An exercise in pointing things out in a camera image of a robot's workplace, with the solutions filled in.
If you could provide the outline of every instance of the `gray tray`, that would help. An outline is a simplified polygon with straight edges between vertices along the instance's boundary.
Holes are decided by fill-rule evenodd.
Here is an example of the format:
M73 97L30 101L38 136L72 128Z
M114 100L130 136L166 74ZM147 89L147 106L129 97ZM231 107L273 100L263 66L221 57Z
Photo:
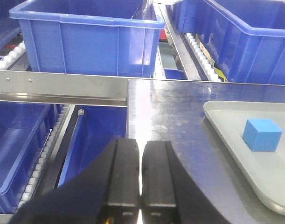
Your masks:
M204 111L260 201L285 215L285 104L209 101ZM252 152L242 139L246 120L272 119L282 130L276 152Z

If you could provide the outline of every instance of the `blue storage crate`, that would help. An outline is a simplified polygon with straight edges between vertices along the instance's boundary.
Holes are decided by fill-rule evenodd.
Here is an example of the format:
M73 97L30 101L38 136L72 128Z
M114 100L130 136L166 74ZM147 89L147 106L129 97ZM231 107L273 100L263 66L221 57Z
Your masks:
M167 79L187 80L187 76L182 70L164 69L164 72Z
M70 142L58 185L61 186L95 160L113 139L126 135L127 108L83 106Z
M201 0L183 0L167 6L168 14L179 32L196 33L199 1Z
M0 102L0 213L14 213L49 133L50 105Z
M28 0L19 19L33 71L150 77L164 21L157 6L131 19L140 0Z
M285 84L285 2L202 0L197 33L230 82Z
M17 20L9 17L9 10L23 0L0 0L0 49L20 32Z

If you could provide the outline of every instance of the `metal edge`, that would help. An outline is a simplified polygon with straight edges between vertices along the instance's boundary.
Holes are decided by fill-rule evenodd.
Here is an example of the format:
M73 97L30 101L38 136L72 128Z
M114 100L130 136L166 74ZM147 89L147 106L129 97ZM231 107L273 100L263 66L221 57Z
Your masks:
M160 10L162 13L162 16L165 20L166 27L169 31L169 34L172 38L172 41L174 43L175 49L178 53L178 56L181 60L181 63L183 65L183 69L186 73L186 76L188 80L195 80L200 81L201 77L198 74L198 70L185 46L183 43L183 40L181 38L180 33L176 30L176 28L173 27L172 22L170 21L167 13L167 9L165 5L160 4Z

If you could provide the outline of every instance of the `stainless steel table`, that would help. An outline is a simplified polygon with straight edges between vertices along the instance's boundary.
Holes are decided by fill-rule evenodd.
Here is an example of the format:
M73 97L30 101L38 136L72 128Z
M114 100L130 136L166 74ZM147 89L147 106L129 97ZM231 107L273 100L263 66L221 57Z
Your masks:
M128 137L141 151L149 140L170 140L191 178L231 223L285 224L285 216L259 201L205 117L203 104L210 100L285 103L285 86L130 80Z

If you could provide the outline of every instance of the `blue foam cube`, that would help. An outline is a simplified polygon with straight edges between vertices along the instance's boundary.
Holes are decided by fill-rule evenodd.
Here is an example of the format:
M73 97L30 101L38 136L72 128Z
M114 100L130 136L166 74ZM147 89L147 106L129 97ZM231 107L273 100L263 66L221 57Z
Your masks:
M247 119L243 139L252 151L276 151L282 130L271 119Z

